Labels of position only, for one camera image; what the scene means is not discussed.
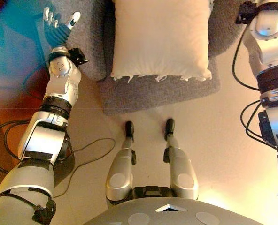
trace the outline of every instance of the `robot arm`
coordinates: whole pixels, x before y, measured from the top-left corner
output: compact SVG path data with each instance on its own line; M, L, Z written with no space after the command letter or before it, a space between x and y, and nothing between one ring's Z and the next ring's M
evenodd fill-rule
M81 73L77 66L87 62L79 49L68 51L62 44L79 18L76 12L66 24L58 26L49 9L44 10L46 38L53 47L49 55L50 81L42 105L19 143L21 162L0 185L0 225L48 225L55 214L53 166L66 157L70 145L66 129L78 98ZM63 30L65 38L58 38Z
M243 41L265 108L258 115L260 130L278 152L278 0L244 3L236 23L248 24Z

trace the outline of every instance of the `gray fabric seat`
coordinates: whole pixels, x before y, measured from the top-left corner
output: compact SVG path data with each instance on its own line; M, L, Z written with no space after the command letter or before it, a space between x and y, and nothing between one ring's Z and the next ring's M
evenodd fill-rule
M215 57L234 43L242 26L234 23L243 0L215 0L209 19L209 69L212 80L198 82L168 77L162 82L155 75L114 81L110 77L114 53L115 9L111 0L53 0L57 11L68 16L79 10L82 18L72 32L68 47L80 47L89 63L81 70L89 78L98 80L106 115L129 113L175 102L199 98L218 92L220 79Z

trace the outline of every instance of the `robot finger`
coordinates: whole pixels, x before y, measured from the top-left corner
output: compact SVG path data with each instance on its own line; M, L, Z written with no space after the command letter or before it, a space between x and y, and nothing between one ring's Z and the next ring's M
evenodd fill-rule
M45 7L43 10L43 20L48 21L48 15L49 15L49 7Z
M58 27L58 23L59 23L58 20L54 20L54 21L53 21L53 26L54 26L55 28L57 28L57 27Z
M69 20L65 23L65 25L71 30L75 24L78 22L78 20L80 19L81 17L81 13L80 12L74 12Z
M54 21L54 13L49 12L48 14L48 25L50 25Z

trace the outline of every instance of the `beige floor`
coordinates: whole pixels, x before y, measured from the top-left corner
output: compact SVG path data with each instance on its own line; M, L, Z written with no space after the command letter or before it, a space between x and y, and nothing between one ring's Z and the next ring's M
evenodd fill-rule
M123 123L135 125L134 185L169 186L169 165L162 161L165 121L176 121L175 136L192 160L200 185L200 201L234 211L265 225L278 225L278 168L276 152L245 135L240 124L241 110L257 100L259 94L235 82L231 74L235 46L218 57L222 79L219 93L187 101L107 117L102 113L98 89L83 79L80 97L70 118L69 132L75 149L97 138L117 141L113 152L74 175L68 192L56 199L57 213L52 225L82 225L107 209L105 179L115 154L124 139ZM237 73L256 86L242 48ZM257 119L252 124L259 131ZM96 144L76 155L77 164L105 153L111 143ZM56 194L66 187L64 180Z

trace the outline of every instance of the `white pillow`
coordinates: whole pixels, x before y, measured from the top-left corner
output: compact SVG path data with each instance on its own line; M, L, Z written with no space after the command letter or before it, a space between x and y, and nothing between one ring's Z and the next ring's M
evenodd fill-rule
M111 76L211 79L211 0L113 0L116 36Z

